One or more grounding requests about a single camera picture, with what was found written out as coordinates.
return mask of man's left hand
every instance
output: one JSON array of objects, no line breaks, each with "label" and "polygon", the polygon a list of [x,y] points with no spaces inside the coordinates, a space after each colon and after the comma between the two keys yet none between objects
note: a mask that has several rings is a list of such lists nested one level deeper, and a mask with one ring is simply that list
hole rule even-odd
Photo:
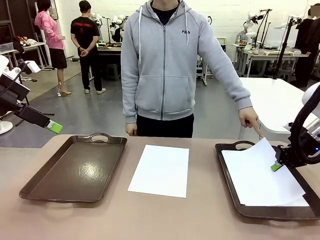
[{"label": "man's left hand", "polygon": [[264,134],[261,132],[258,123],[258,115],[254,108],[247,107],[239,110],[239,118],[241,125],[245,128],[254,128],[254,130],[259,134],[260,137],[264,137]]}]

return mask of plaid shirt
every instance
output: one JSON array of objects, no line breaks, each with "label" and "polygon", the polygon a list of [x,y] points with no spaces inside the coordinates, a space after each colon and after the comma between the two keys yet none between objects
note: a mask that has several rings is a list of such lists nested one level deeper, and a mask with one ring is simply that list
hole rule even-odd
[{"label": "plaid shirt", "polygon": [[236,35],[236,38],[235,38],[235,41],[234,41],[235,44],[238,43],[238,38],[239,38],[239,37],[240,37],[240,42],[244,42],[244,43],[247,42],[247,37],[246,37],[246,32],[245,32],[245,30],[239,32],[239,33]]}]

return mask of tray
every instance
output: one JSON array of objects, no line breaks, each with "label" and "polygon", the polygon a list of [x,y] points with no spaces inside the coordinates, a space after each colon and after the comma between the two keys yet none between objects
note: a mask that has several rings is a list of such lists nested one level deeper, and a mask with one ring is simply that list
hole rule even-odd
[{"label": "tray", "polygon": [[222,170],[231,194],[236,210],[243,216],[256,219],[267,219],[276,221],[306,221],[320,219],[320,199],[312,190],[306,180],[295,169],[289,169],[306,194],[303,198],[309,204],[309,207],[280,207],[280,206],[245,206],[240,204],[235,186],[229,174],[222,150],[242,151],[236,148],[239,144],[255,145],[249,141],[239,141],[233,144],[216,144],[215,149],[220,160]]},{"label": "tray", "polygon": [[71,136],[19,195],[59,203],[98,202],[106,194],[126,143],[126,138],[104,133]]}]

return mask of pink hoodie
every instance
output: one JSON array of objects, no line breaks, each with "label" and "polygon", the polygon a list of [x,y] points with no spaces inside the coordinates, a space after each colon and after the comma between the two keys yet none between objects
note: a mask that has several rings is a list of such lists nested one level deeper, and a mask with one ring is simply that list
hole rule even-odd
[{"label": "pink hoodie", "polygon": [[58,25],[45,11],[39,12],[34,24],[44,31],[46,44],[51,49],[65,49],[65,45],[61,39]]}]

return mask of black trousers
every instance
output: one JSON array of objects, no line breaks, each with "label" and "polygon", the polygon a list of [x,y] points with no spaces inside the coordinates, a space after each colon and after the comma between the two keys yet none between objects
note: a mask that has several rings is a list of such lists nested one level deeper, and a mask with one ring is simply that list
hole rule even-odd
[{"label": "black trousers", "polygon": [[92,49],[87,56],[80,56],[80,66],[84,89],[90,90],[89,69],[91,67],[94,77],[94,88],[97,91],[101,91],[101,67],[98,50]]},{"label": "black trousers", "polygon": [[194,121],[193,114],[172,121],[154,120],[138,115],[136,118],[137,135],[140,137],[190,139],[194,133]]},{"label": "black trousers", "polygon": [[313,51],[308,57],[299,57],[295,66],[295,79],[298,83],[307,85],[310,79],[312,70],[314,69],[315,57],[317,56],[317,51]]}]

